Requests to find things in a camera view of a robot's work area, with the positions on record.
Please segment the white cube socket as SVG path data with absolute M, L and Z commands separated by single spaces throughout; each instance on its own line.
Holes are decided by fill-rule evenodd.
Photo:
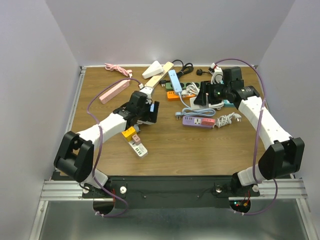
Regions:
M 191 97 L 189 99 L 190 109 L 193 110 L 193 111 L 199 110 L 202 107 L 201 105 L 195 104 L 195 99 L 196 99 L 196 97 Z

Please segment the small pink plug adapter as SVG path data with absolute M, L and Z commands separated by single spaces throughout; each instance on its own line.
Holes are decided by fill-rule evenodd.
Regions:
M 140 137 L 137 135 L 137 134 L 134 134 L 132 136 L 132 141 L 136 144 L 136 145 L 139 145 L 141 143 L 141 139 Z

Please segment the yellow cube socket adapter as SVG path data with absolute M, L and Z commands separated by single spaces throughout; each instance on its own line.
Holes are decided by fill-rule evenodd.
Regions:
M 132 141 L 133 135 L 135 135 L 137 133 L 136 129 L 131 126 L 128 129 L 124 130 L 121 132 L 122 136 L 128 141 Z

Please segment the white usb power strip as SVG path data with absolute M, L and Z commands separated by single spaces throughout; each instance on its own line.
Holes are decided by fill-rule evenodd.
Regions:
M 134 141 L 129 141 L 128 144 L 138 157 L 143 158 L 148 154 L 148 150 L 142 143 L 136 144 Z

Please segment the round light blue socket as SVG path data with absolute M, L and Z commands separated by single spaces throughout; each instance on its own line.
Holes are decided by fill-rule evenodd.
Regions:
M 151 113 L 154 112 L 154 106 L 155 106 L 154 104 L 152 104 L 152 105 L 150 106 L 150 112 L 151 112 Z

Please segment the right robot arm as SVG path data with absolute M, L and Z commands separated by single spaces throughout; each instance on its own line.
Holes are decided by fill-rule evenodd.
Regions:
M 194 103 L 205 106 L 228 100 L 249 120 L 265 148 L 260 160 L 254 160 L 251 167 L 232 175 L 231 192 L 242 195 L 252 184 L 297 172 L 305 143 L 300 137 L 292 137 L 277 123 L 254 86 L 245 86 L 241 68 L 222 69 L 213 63 L 209 72 L 211 80 L 200 83 Z

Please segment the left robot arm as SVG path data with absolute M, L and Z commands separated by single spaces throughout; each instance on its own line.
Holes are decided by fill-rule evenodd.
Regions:
M 130 127 L 157 122 L 159 101 L 152 101 L 154 89 L 144 87 L 134 91 L 128 102 L 115 109 L 102 121 L 94 118 L 96 124 L 85 130 L 65 133 L 54 159 L 54 167 L 78 183 L 94 187 L 95 193 L 106 197 L 111 193 L 107 175 L 97 170 L 94 152 L 102 152 L 102 145 L 111 137 Z

